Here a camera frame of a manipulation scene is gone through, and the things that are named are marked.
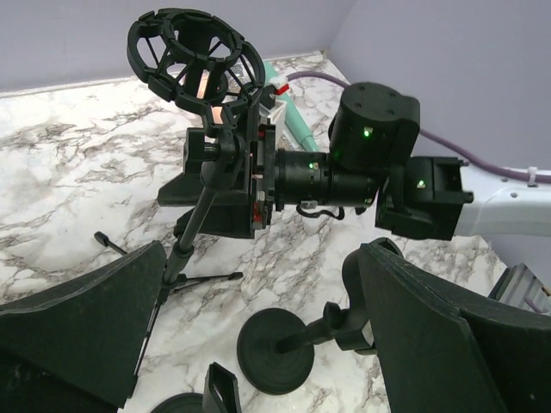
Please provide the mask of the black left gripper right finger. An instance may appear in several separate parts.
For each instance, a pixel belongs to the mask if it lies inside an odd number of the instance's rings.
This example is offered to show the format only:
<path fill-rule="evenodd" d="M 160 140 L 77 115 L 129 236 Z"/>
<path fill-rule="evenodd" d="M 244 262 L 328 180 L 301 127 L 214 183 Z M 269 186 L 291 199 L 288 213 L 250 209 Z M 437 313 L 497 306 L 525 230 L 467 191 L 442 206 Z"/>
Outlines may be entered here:
<path fill-rule="evenodd" d="M 548 412 L 550 318 L 427 273 L 373 243 L 359 268 L 393 412 Z"/>

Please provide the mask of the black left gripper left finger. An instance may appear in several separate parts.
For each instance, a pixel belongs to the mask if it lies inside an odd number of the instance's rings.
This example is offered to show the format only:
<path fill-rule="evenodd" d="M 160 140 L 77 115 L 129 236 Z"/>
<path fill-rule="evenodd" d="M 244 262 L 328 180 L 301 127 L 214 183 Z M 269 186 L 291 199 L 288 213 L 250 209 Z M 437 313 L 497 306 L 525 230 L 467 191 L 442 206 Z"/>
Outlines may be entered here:
<path fill-rule="evenodd" d="M 1 307 L 3 412 L 116 412 L 136 385 L 166 254 L 149 243 Z"/>

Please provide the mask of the green microphone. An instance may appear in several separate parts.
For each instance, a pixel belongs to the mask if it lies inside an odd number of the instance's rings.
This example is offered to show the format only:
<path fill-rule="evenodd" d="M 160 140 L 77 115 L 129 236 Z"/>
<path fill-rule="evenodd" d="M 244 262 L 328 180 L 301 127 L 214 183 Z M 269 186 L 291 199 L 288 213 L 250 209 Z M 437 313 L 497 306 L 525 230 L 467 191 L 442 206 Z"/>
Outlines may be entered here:
<path fill-rule="evenodd" d="M 318 151 L 311 128 L 304 121 L 288 91 L 288 78 L 279 74 L 267 60 L 263 61 L 266 84 L 275 87 L 275 98 L 286 103 L 285 126 L 294 142 L 305 151 Z"/>

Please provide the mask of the black tripod microphone stand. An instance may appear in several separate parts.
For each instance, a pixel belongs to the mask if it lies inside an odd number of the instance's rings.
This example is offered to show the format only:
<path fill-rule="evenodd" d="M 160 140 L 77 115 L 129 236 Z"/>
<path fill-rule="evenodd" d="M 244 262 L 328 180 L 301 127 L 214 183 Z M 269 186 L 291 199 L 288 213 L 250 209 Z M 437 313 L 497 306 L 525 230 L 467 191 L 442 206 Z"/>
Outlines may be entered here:
<path fill-rule="evenodd" d="M 127 35 L 127 59 L 148 89 L 201 118 L 185 133 L 183 172 L 158 191 L 161 206 L 188 206 L 175 224 L 149 326 L 183 287 L 195 241 L 212 220 L 221 195 L 251 188 L 251 144 L 258 137 L 265 69 L 256 48 L 219 17 L 198 9 L 165 8 L 139 17 Z"/>

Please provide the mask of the black round-base stand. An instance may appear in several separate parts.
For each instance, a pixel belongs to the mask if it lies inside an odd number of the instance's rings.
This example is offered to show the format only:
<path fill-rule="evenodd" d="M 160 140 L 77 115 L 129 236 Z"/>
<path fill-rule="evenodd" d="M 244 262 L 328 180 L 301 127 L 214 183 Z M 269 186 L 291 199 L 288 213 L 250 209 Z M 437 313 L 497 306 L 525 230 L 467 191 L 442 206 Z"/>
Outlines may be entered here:
<path fill-rule="evenodd" d="M 321 318 L 305 324 L 291 311 L 268 308 L 251 316 L 238 335 L 238 363 L 259 391 L 284 395 L 302 386 L 313 369 L 314 347 L 334 341 L 343 351 L 376 355 L 359 268 L 359 252 L 342 266 L 349 307 L 327 302 Z"/>
<path fill-rule="evenodd" d="M 158 404 L 152 413 L 241 413 L 236 376 L 220 364 L 209 365 L 203 393 L 180 393 Z"/>

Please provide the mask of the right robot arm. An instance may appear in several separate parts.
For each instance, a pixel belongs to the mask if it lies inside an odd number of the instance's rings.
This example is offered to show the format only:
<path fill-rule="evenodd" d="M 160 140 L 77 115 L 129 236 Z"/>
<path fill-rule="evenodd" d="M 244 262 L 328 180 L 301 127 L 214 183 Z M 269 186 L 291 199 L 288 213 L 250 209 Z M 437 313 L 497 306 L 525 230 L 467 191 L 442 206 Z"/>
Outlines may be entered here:
<path fill-rule="evenodd" d="M 252 238 L 288 205 L 308 218 L 342 219 L 348 207 L 375 210 L 375 226 L 410 239 L 550 233 L 550 187 L 536 177 L 492 175 L 465 157 L 415 157 L 419 103 L 378 83 L 354 83 L 341 96 L 330 149 L 287 151 L 276 126 L 248 111 L 234 143 L 208 143 L 191 128 L 184 171 L 158 191 L 158 203 L 203 208 L 201 233 Z"/>

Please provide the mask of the aluminium frame rail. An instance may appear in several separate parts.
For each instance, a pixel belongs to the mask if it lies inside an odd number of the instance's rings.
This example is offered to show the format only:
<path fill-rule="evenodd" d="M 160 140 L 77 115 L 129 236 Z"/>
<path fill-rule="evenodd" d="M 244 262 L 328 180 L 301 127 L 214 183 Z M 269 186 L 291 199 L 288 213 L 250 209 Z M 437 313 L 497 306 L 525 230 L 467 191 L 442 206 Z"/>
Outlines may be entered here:
<path fill-rule="evenodd" d="M 524 263 L 508 267 L 488 297 L 525 311 L 550 315 L 550 288 Z"/>

